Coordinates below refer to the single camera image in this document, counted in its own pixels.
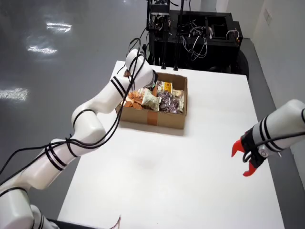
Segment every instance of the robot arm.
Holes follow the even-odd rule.
[[[137,50],[132,50],[126,58],[126,67],[130,72],[138,72],[132,89],[153,86],[157,75],[143,56],[137,56]],[[71,122],[75,129],[72,139],[92,144],[105,135],[105,129],[97,118],[97,113],[111,112],[125,96],[130,85],[130,78],[114,76],[102,91],[75,109]],[[54,149],[47,148],[45,155],[28,168],[0,186],[0,193],[11,187],[30,187],[44,189],[61,173],[61,171],[75,158],[91,152],[94,149],[85,149],[73,144],[62,144]]]
[[[291,100],[255,124],[240,140],[235,142],[232,157],[237,151],[244,152],[243,162],[249,160],[249,170],[244,172],[244,176],[248,177],[267,157],[276,154],[280,156],[282,150],[304,139],[305,104],[299,100]]]
[[[75,130],[72,139],[95,146],[105,136],[97,113],[111,112],[130,88],[136,90],[155,85],[157,74],[137,50],[127,55],[125,63],[130,72],[138,73],[136,78],[114,76],[97,96],[77,107],[71,119]],[[83,148],[61,139],[51,141],[55,142],[62,144],[47,147],[26,169],[0,184],[0,229],[52,228],[41,212],[29,205],[24,192],[30,187],[48,187],[72,160],[94,150],[94,147]]]

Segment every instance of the cardboard box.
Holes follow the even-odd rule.
[[[187,78],[181,75],[173,75],[167,73],[158,73],[158,75],[158,80],[164,82],[172,82],[174,89],[184,90],[183,114],[173,114],[147,109],[137,110],[133,107],[123,107],[121,120],[132,123],[142,123],[171,127],[176,129],[184,129],[184,122],[187,113]],[[120,108],[121,105],[119,104],[115,108],[116,113],[118,113]]]

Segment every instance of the black metal frame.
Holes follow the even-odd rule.
[[[189,20],[193,18],[201,20],[203,25],[206,27],[206,34],[209,34],[208,26],[212,26],[212,21],[223,21],[224,29],[226,29],[223,32],[226,33],[229,30],[238,30],[239,41],[236,40],[237,35],[234,36],[233,33],[228,34],[228,40],[226,40],[224,37],[225,33],[222,37],[213,37],[212,39],[207,36],[207,56],[204,59],[197,59],[195,63],[191,63],[193,64],[193,66],[187,66],[184,63],[186,62],[186,51],[184,50],[184,48],[182,48],[181,50],[181,47],[183,45],[180,38],[181,31],[179,28],[179,24],[185,23],[186,21],[189,22]],[[174,67],[175,70],[178,69],[178,66],[196,70],[209,70],[211,67],[220,67],[222,69],[234,68],[234,65],[236,65],[236,59],[239,53],[239,48],[243,39],[243,34],[240,29],[239,23],[237,21],[233,21],[232,15],[230,13],[195,11],[189,12],[182,10],[170,10],[170,20],[172,21],[172,23],[167,32],[171,34],[170,36],[165,37],[164,34],[163,36],[161,36],[161,34],[157,33],[156,31],[149,32],[149,49],[150,53],[154,57],[151,58],[154,60],[154,62],[152,63],[156,65],[162,64],[164,66],[166,63],[167,66]],[[219,30],[220,26],[221,25],[219,25],[219,23],[216,23],[215,29]],[[194,44],[196,39],[186,38],[186,40],[189,44]],[[199,38],[196,43],[196,46],[202,46],[203,44],[204,38]]]

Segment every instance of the cable bundle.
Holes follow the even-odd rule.
[[[203,44],[203,46],[202,46],[202,48],[201,48],[201,50],[200,50],[199,53],[196,53],[196,52],[194,51],[194,47],[195,47],[195,45],[196,45],[196,43],[197,43],[197,40],[198,40],[199,36],[197,37],[197,39],[196,39],[196,41],[195,41],[195,43],[194,43],[194,45],[193,45],[193,47],[192,47],[191,49],[187,49],[187,48],[186,48],[186,40],[185,40],[185,38],[184,38],[182,35],[181,35],[181,37],[182,37],[182,39],[183,39],[182,43],[183,43],[183,46],[184,46],[185,50],[186,50],[188,53],[191,54],[191,60],[192,60],[192,61],[195,61],[197,58],[202,59],[202,58],[206,57],[206,55],[207,55],[207,53],[208,53],[208,46],[207,46],[206,37],[204,38],[204,44]],[[205,47],[205,53],[204,53],[204,54],[201,54],[201,52],[202,52],[202,50],[203,50],[204,47]]]
[[[143,60],[143,63],[141,64],[139,70],[135,73],[135,67],[137,66],[137,62],[138,62],[138,57],[141,56],[140,54],[140,48],[141,48],[141,37],[144,33],[144,31],[146,30],[146,28],[143,30],[141,36],[139,38],[134,38],[130,43],[129,43],[129,47],[128,47],[128,52],[129,53],[133,47],[138,43],[138,52],[137,52],[137,56],[135,57],[135,65],[134,65],[134,68],[131,70],[132,74],[130,76],[130,83],[129,83],[129,86],[126,90],[126,94],[124,95],[124,98],[123,98],[123,103],[124,101],[126,100],[126,97],[130,91],[130,89],[132,88],[132,86],[134,85],[134,80],[136,79],[137,75],[139,74],[140,70],[142,69],[144,63],[145,63],[145,58]],[[53,142],[53,143],[49,143],[47,145],[43,145],[43,146],[37,146],[37,147],[28,147],[28,148],[21,148],[21,149],[18,149],[16,150],[14,153],[12,153],[12,155],[9,157],[9,159],[6,161],[6,163],[4,164],[4,166],[2,167],[2,169],[0,170],[0,175],[2,174],[3,170],[6,168],[6,166],[8,165],[8,163],[11,161],[11,159],[19,152],[22,152],[22,151],[29,151],[29,150],[36,150],[36,149],[42,149],[41,153],[35,158],[33,159],[31,162],[29,162],[26,166],[24,166],[23,168],[19,169],[17,172],[15,172],[14,174],[12,174],[11,176],[9,176],[7,179],[5,179],[4,181],[2,181],[0,183],[0,186],[3,185],[5,182],[7,182],[8,180],[10,180],[11,178],[13,178],[14,176],[16,176],[18,173],[20,173],[21,171],[25,170],[26,168],[28,168],[29,166],[31,166],[33,163],[35,163],[36,161],[38,161],[41,157],[43,157],[45,154],[47,154],[48,152],[52,151],[53,149],[55,149],[56,147],[59,147],[63,144],[67,144],[67,147],[70,151],[70,153],[72,155],[74,155],[75,157],[77,157],[71,150],[71,144],[72,145],[75,145],[75,146],[78,146],[78,147],[81,147],[81,148],[84,148],[84,149],[97,149],[101,146],[103,146],[104,144],[106,144],[110,139],[111,137],[113,136],[113,134],[115,133],[118,125],[119,125],[119,122],[120,122],[120,119],[121,119],[121,114],[122,114],[122,109],[123,109],[123,106],[121,106],[120,110],[118,111],[117,113],[117,117],[114,121],[114,123],[112,124],[111,128],[108,130],[108,132],[105,134],[105,136],[103,136],[100,140],[98,140],[97,142],[94,142],[94,143],[85,143],[85,142],[82,142],[82,141],[79,141],[77,139],[73,139],[71,138],[71,135],[70,135],[70,138],[66,138],[65,141],[59,141],[59,142]]]

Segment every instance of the packaged food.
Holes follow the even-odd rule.
[[[178,98],[179,100],[179,107],[178,110],[183,113],[183,107],[184,107],[184,91],[183,90],[175,90],[173,89],[173,96]]]
[[[171,93],[168,91],[163,91],[159,94],[162,98],[160,103],[160,110],[164,112],[170,113],[178,113],[179,110],[179,99],[175,98]]]
[[[142,106],[147,106],[151,108],[153,111],[159,111],[160,109],[160,97],[155,97],[152,95],[152,92],[149,89],[145,89],[145,94],[142,101]]]
[[[173,83],[163,82],[158,80],[157,86],[158,86],[158,90],[157,90],[158,96],[159,93],[162,93],[163,91],[168,91],[170,93],[173,93]]]

